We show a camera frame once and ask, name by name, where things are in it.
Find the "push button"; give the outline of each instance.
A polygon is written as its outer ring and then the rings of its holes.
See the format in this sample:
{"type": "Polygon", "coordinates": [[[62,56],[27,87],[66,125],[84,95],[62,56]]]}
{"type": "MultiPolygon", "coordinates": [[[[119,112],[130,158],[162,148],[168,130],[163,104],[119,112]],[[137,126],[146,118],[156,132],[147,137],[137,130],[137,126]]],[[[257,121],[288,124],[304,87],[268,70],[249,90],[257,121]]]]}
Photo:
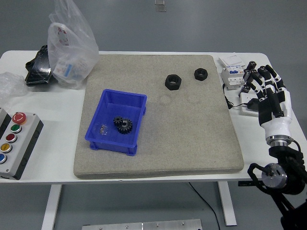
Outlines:
{"type": "Polygon", "coordinates": [[[12,150],[12,148],[13,148],[12,145],[5,143],[5,144],[1,145],[0,150],[3,153],[8,153],[12,150]]]}
{"type": "Polygon", "coordinates": [[[10,133],[9,135],[6,136],[5,140],[8,143],[14,143],[17,140],[17,136],[13,133],[10,133]]]}
{"type": "Polygon", "coordinates": [[[11,132],[12,133],[20,133],[22,130],[21,126],[20,125],[13,125],[11,127],[11,132]]]}
{"type": "Polygon", "coordinates": [[[24,113],[15,113],[12,117],[12,121],[16,124],[23,124],[26,121],[26,115],[24,113]]]}
{"type": "Polygon", "coordinates": [[[7,156],[0,153],[0,164],[3,164],[6,162],[7,156]]]}

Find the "gray floor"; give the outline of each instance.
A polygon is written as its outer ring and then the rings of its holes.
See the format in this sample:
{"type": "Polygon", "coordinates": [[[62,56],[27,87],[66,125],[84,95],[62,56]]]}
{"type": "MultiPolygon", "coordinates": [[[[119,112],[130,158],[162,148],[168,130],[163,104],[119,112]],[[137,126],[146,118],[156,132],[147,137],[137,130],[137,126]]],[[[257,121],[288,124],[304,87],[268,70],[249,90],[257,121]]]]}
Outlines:
{"type": "MultiPolygon", "coordinates": [[[[307,134],[305,0],[165,0],[167,12],[156,12],[154,0],[75,3],[99,50],[266,54],[290,91],[293,110],[307,134]]],[[[53,9],[50,0],[0,0],[0,55],[45,45],[53,9]]],[[[238,226],[226,228],[216,183],[195,186],[216,210],[222,229],[281,229],[278,209],[255,187],[230,183],[238,226]]],[[[1,185],[1,229],[40,229],[48,189],[47,185],[1,185]]],[[[306,190],[290,198],[299,205],[306,190]]],[[[55,229],[191,218],[201,218],[204,229],[217,229],[211,211],[187,184],[66,185],[55,229]]]]}

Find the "blue button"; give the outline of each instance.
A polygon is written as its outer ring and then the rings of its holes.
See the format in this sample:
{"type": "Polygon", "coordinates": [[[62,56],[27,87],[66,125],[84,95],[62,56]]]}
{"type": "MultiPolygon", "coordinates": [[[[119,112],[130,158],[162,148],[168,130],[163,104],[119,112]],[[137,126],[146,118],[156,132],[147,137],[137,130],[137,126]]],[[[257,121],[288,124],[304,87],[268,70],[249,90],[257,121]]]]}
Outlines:
{"type": "Polygon", "coordinates": [[[5,163],[6,158],[7,158],[7,157],[6,157],[6,155],[4,155],[4,154],[0,153],[0,164],[5,163]]]}

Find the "white table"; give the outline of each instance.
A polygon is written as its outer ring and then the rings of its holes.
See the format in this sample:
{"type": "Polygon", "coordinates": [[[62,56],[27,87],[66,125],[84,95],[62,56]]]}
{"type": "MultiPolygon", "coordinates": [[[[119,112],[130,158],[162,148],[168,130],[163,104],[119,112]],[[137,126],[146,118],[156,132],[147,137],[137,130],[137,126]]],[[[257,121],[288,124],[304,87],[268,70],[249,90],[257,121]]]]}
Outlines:
{"type": "MultiPolygon", "coordinates": [[[[26,77],[25,63],[32,60],[37,51],[8,51],[0,59],[0,73],[12,72],[26,77]]],[[[156,55],[211,55],[217,72],[221,73],[222,63],[219,56],[227,53],[175,53],[175,52],[100,52],[103,54],[156,54],[156,55]]],[[[253,60],[257,66],[270,64],[264,54],[237,53],[248,64],[253,60]]],[[[51,87],[29,88],[22,98],[12,98],[4,109],[12,115],[17,111],[35,112],[44,123],[40,138],[19,181],[0,180],[0,183],[52,184],[42,229],[52,229],[56,215],[62,184],[76,183],[118,183],[118,182],[191,182],[218,181],[221,200],[227,225],[236,225],[227,181],[250,180],[247,174],[253,162],[265,166],[277,160],[268,154],[264,130],[258,124],[258,118],[241,114],[241,108],[229,110],[236,134],[241,146],[244,169],[233,174],[210,174],[189,176],[168,176],[138,179],[80,180],[73,174],[73,162],[76,149],[85,85],[79,90],[62,89],[58,85],[51,87]]],[[[238,90],[225,91],[227,98],[235,105],[240,104],[238,90]]],[[[299,123],[293,115],[290,125],[292,137],[298,141],[302,150],[307,149],[307,141],[299,123]]]]}

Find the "control box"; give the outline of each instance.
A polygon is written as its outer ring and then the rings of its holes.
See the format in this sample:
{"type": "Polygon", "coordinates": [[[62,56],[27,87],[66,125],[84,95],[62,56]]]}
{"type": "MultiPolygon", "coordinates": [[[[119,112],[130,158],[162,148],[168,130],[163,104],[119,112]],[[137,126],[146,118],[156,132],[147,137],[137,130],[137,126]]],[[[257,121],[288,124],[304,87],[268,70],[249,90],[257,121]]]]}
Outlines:
{"type": "Polygon", "coordinates": [[[244,70],[241,66],[223,68],[221,77],[228,90],[235,90],[244,84],[244,70]]]}
{"type": "Polygon", "coordinates": [[[36,114],[14,114],[0,139],[1,178],[21,178],[43,126],[36,114]]]}

